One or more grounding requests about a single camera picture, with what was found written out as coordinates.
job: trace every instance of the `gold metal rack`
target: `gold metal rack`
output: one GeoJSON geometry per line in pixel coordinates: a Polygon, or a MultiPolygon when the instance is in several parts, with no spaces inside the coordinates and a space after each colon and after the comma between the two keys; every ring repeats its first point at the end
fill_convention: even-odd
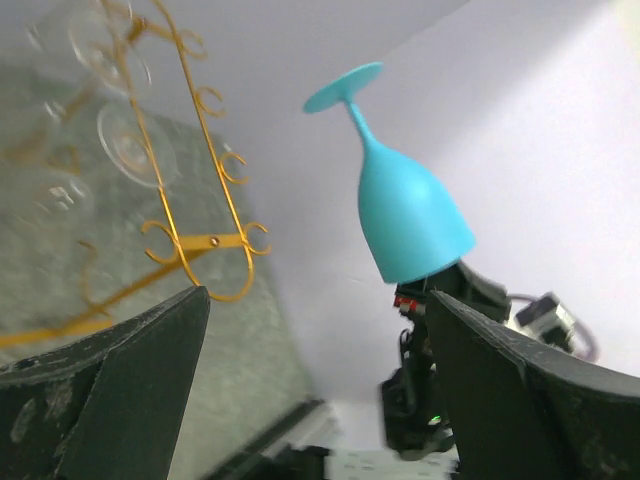
{"type": "MultiPolygon", "coordinates": [[[[194,285],[199,286],[201,285],[201,282],[193,272],[191,268],[191,262],[198,257],[201,257],[214,250],[240,248],[244,252],[244,256],[247,261],[248,275],[246,282],[242,286],[242,288],[233,295],[221,295],[209,290],[209,295],[213,300],[219,302],[234,302],[241,299],[249,292],[249,289],[251,288],[251,285],[254,281],[255,272],[253,256],[267,255],[271,250],[270,247],[267,247],[264,250],[257,250],[251,245],[251,242],[249,240],[250,230],[258,229],[264,233],[267,233],[267,229],[257,222],[250,222],[246,224],[241,223],[233,201],[233,197],[231,195],[231,191],[229,189],[230,184],[244,184],[246,183],[247,178],[235,178],[231,176],[226,168],[226,163],[229,160],[233,159],[244,165],[245,160],[240,155],[232,151],[225,151],[225,153],[223,153],[222,155],[218,155],[218,152],[216,152],[213,141],[211,139],[211,135],[209,134],[207,118],[220,118],[223,117],[226,112],[223,108],[220,110],[214,110],[213,108],[206,105],[204,102],[204,97],[206,95],[212,96],[220,103],[222,103],[223,98],[222,95],[213,87],[196,87],[196,84],[191,75],[191,70],[189,68],[188,57],[191,57],[194,60],[201,61],[207,58],[207,53],[206,51],[204,51],[204,49],[202,51],[195,52],[187,45],[185,45],[185,41],[189,40],[191,42],[195,42],[195,44],[202,48],[204,47],[204,42],[199,35],[191,30],[178,30],[173,18],[167,11],[164,4],[160,0],[151,1],[164,17],[167,26],[152,23],[147,18],[136,13],[132,14],[131,10],[127,6],[116,3],[112,0],[101,0],[108,15],[119,16],[123,19],[131,20],[131,25],[126,35],[126,43],[121,44],[118,42],[114,42],[114,56],[118,61],[121,70],[127,77],[129,77],[127,64],[124,59],[126,49],[130,46],[135,45],[144,35],[154,36],[175,45],[180,63],[182,65],[182,70],[187,81],[189,93],[191,94],[193,105],[198,115],[200,127],[207,143],[207,148],[211,156],[213,166],[215,167],[217,176],[220,180],[220,185],[222,187],[222,191],[229,207],[229,212],[233,219],[236,231],[234,233],[212,233],[205,235],[183,235],[178,232],[176,222],[171,211],[171,206],[169,204],[169,200],[165,191],[162,173],[160,172],[160,169],[156,162],[153,145],[151,144],[150,137],[147,133],[143,113],[140,110],[135,96],[132,96],[130,98],[130,103],[136,113],[138,126],[140,128],[140,131],[142,132],[141,138],[135,136],[134,140],[140,143],[140,145],[146,151],[148,157],[151,159],[159,184],[159,186],[157,187],[158,196],[160,198],[160,202],[162,203],[166,220],[166,222],[160,222],[156,220],[145,221],[141,227],[141,233],[144,234],[154,227],[161,229],[171,240],[171,243],[173,245],[172,254],[168,258],[163,258],[155,254],[151,249],[146,249],[145,254],[154,262],[159,264],[158,268],[153,272],[134,281],[130,285],[127,285],[124,288],[120,289],[109,298],[100,302],[94,302],[91,300],[88,273],[90,264],[95,261],[98,252],[95,246],[91,245],[90,243],[83,241],[78,242],[80,245],[85,247],[89,253],[89,261],[85,266],[81,285],[83,298],[87,305],[86,310],[79,315],[68,319],[67,322],[60,328],[46,328],[30,332],[21,332],[18,334],[0,336],[0,348],[38,342],[64,335],[87,334],[106,328],[113,324],[113,319],[108,311],[110,307],[119,303],[126,297],[133,295],[134,293],[160,280],[161,278],[164,278],[165,276],[176,270],[184,270],[189,280],[194,285]]],[[[72,116],[83,103],[87,102],[90,97],[90,93],[91,92],[89,91],[83,91],[79,93],[77,98],[67,106],[67,115],[72,116]]],[[[69,146],[67,153],[70,156],[71,165],[64,168],[76,168],[75,166],[77,165],[77,161],[75,159],[77,151],[75,147],[69,146]]]]}

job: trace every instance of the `turquoise wine glass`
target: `turquoise wine glass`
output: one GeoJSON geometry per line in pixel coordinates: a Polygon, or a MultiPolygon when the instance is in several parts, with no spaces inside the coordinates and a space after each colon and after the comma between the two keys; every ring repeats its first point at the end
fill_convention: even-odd
{"type": "Polygon", "coordinates": [[[358,186],[362,231],[385,283],[407,283],[453,265],[475,238],[442,183],[369,130],[353,97],[381,70],[381,63],[352,70],[316,92],[303,110],[316,113],[339,102],[347,108],[364,149],[358,186]]]}

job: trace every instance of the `wine glass rack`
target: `wine glass rack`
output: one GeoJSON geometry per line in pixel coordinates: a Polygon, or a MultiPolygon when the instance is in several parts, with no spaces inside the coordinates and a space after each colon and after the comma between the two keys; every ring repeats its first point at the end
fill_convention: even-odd
{"type": "MultiPolygon", "coordinates": [[[[126,50],[128,47],[135,46],[135,44],[144,36],[151,36],[165,41],[176,48],[178,59],[197,114],[199,126],[202,130],[204,140],[206,141],[207,150],[211,157],[213,168],[215,168],[217,177],[220,181],[222,192],[228,206],[228,211],[231,219],[233,220],[233,225],[235,226],[235,231],[232,233],[210,233],[204,235],[186,235],[178,231],[176,220],[165,189],[165,182],[162,178],[162,172],[156,163],[154,145],[152,145],[150,135],[147,133],[145,117],[138,105],[135,95],[132,95],[129,98],[129,103],[135,111],[139,131],[141,132],[141,135],[136,136],[135,140],[140,144],[140,146],[142,146],[153,164],[158,183],[158,186],[156,187],[157,194],[165,217],[163,221],[144,221],[141,227],[141,233],[145,234],[153,228],[163,231],[171,241],[173,249],[171,255],[165,258],[154,253],[152,249],[146,249],[144,253],[157,264],[155,270],[120,288],[108,298],[101,301],[93,301],[89,272],[92,264],[98,258],[99,252],[93,244],[86,241],[78,241],[79,245],[84,247],[89,254],[88,261],[84,265],[81,275],[82,280],[80,285],[83,301],[86,305],[84,311],[74,315],[72,318],[66,319],[66,321],[59,327],[41,328],[20,333],[12,333],[9,335],[0,335],[0,348],[39,342],[67,335],[83,335],[107,328],[114,322],[113,317],[109,313],[109,309],[111,307],[115,306],[125,298],[139,292],[145,287],[166,277],[172,272],[182,270],[192,284],[197,286],[202,285],[191,267],[191,262],[209,252],[221,249],[240,249],[243,252],[247,268],[246,281],[244,282],[244,285],[242,285],[242,287],[233,294],[219,294],[212,291],[212,289],[209,289],[209,295],[212,300],[219,302],[234,302],[240,300],[249,292],[255,278],[253,257],[256,255],[267,255],[271,250],[270,247],[260,250],[252,245],[249,238],[250,231],[257,229],[258,231],[267,233],[267,228],[257,222],[242,223],[231,193],[231,185],[244,184],[246,183],[247,178],[237,178],[231,175],[227,168],[227,163],[229,161],[236,161],[244,165],[245,160],[237,153],[226,149],[226,146],[224,152],[220,153],[216,151],[214,141],[209,133],[208,119],[224,117],[226,111],[222,107],[214,109],[205,103],[205,98],[210,97],[222,104],[222,95],[218,90],[211,86],[196,86],[191,74],[189,61],[203,61],[207,58],[202,38],[189,29],[178,29],[172,16],[169,14],[161,0],[151,0],[151,2],[159,11],[161,17],[164,18],[165,25],[151,22],[145,16],[133,12],[130,7],[124,4],[112,0],[100,0],[100,2],[102,3],[106,15],[114,18],[117,17],[119,21],[124,20],[129,22],[127,24],[128,28],[126,35],[124,36],[124,41],[114,41],[113,45],[113,57],[116,59],[119,68],[125,75],[128,75],[127,62],[125,61],[126,50]],[[197,46],[199,50],[193,50],[187,45],[187,43],[194,47],[197,46]]],[[[73,112],[77,110],[83,102],[87,101],[88,97],[89,95],[87,95],[87,92],[81,92],[72,102],[73,108],[68,109],[70,114],[73,114],[73,112]]],[[[76,173],[76,170],[79,168],[76,158],[78,155],[77,148],[74,145],[66,146],[65,155],[70,159],[70,161],[56,162],[54,158],[53,161],[49,162],[49,166],[63,170],[70,169],[73,173],[76,173]]]]}

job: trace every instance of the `wire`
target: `wire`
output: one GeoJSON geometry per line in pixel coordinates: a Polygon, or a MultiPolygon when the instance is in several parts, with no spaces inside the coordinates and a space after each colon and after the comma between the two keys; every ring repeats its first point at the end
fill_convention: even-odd
{"type": "MultiPolygon", "coordinates": [[[[538,297],[534,295],[528,295],[524,293],[510,293],[507,295],[509,300],[522,303],[533,303],[538,300],[538,297]]],[[[585,362],[594,363],[600,357],[600,347],[595,339],[591,330],[578,318],[575,318],[575,330],[578,336],[587,346],[587,351],[584,353],[578,353],[575,356],[585,362]]]]}

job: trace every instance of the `wine glass stem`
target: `wine glass stem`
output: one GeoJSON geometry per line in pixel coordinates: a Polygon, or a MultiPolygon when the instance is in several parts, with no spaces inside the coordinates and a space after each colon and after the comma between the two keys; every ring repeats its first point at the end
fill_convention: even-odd
{"type": "Polygon", "coordinates": [[[362,113],[360,113],[360,109],[355,103],[353,103],[352,101],[345,101],[344,105],[345,107],[347,107],[349,116],[351,117],[351,120],[353,120],[353,123],[358,129],[358,134],[360,135],[362,144],[366,148],[367,145],[376,141],[375,137],[373,136],[373,133],[371,133],[371,130],[367,125],[367,122],[365,121],[364,117],[362,116],[362,113]]]}

